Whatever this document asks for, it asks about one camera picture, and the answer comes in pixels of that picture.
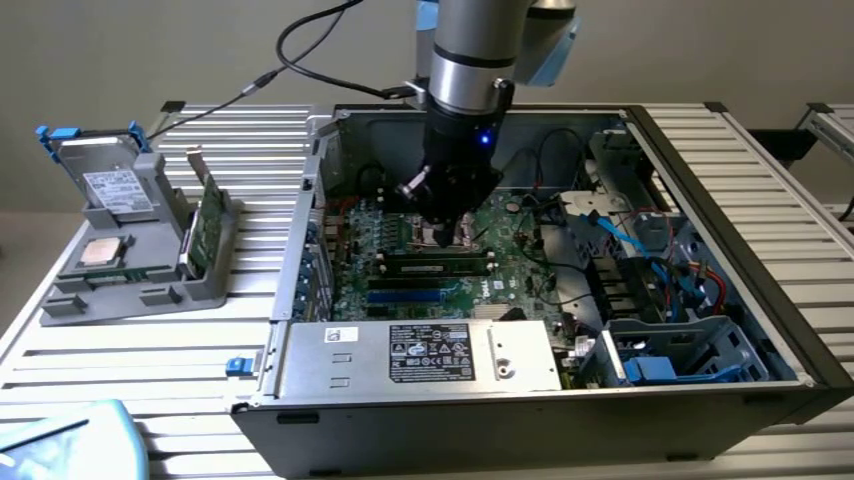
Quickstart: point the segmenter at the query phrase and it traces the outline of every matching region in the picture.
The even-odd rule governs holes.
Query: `slotted metal surface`
[[[798,128],[806,129],[854,166],[854,105],[809,104]]]
[[[854,132],[854,105],[830,105],[837,112],[837,117],[846,127]]]
[[[188,107],[183,115],[203,108]],[[807,320],[854,372],[851,256],[719,115],[702,105],[649,108]],[[202,143],[219,184],[247,204],[228,303],[218,310],[41,328],[31,318],[44,291],[36,292],[0,340],[0,432],[91,400],[120,398],[143,432],[156,478],[276,478],[224,410],[230,396],[250,393],[255,381],[227,381],[223,366],[267,340],[307,116],[308,107],[232,107],[166,136],[159,149],[167,155],[174,184],[190,196],[199,192],[183,150]],[[710,463],[426,478],[831,480],[853,478],[853,453],[850,400],[805,426],[765,430]]]

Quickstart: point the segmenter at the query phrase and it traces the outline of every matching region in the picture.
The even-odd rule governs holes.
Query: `white label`
[[[131,170],[84,173],[83,178],[104,208],[114,215],[154,210],[148,195]]]
[[[323,341],[326,343],[358,342],[359,327],[327,328]]]

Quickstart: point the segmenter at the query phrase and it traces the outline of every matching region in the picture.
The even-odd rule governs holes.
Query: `warning label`
[[[104,208],[114,215],[151,212],[148,195],[131,170],[84,173],[83,177]]]
[[[475,379],[467,324],[391,325],[388,328],[388,378],[395,383]]]

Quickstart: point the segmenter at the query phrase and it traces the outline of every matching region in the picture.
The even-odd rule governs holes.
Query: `cable connector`
[[[701,285],[706,283],[707,273],[709,273],[709,263],[705,260],[702,260],[699,262],[699,268],[697,269],[697,278],[694,280],[694,286],[697,288],[699,288]]]
[[[243,90],[240,90],[240,93],[243,94],[243,96],[248,97],[255,92],[258,92],[262,88],[270,85],[270,82],[272,82],[276,79],[276,77],[279,76],[279,73],[280,73],[280,70],[276,69],[276,70],[271,70],[270,72],[263,74],[260,77],[258,77],[255,81],[250,83],[243,88]]]
[[[398,100],[399,98],[410,98],[410,97],[414,97],[418,93],[415,89],[408,85],[386,88],[384,90],[380,90],[380,92],[382,92],[382,97],[386,100]]]

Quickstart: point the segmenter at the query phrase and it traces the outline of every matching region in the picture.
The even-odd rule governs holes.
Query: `gray wall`
[[[0,14],[0,209],[76,210],[80,197],[40,151],[39,123],[147,124],[166,99],[218,102],[276,65],[274,42],[332,0],[15,0]],[[807,101],[854,102],[849,0],[578,0],[585,22],[559,84],[520,101],[721,100],[757,127],[794,124]],[[314,68],[388,86],[412,72],[414,2],[347,13]],[[316,32],[307,29],[295,48]],[[283,75],[255,103],[371,98]],[[843,201],[854,169],[830,155],[797,173]]]

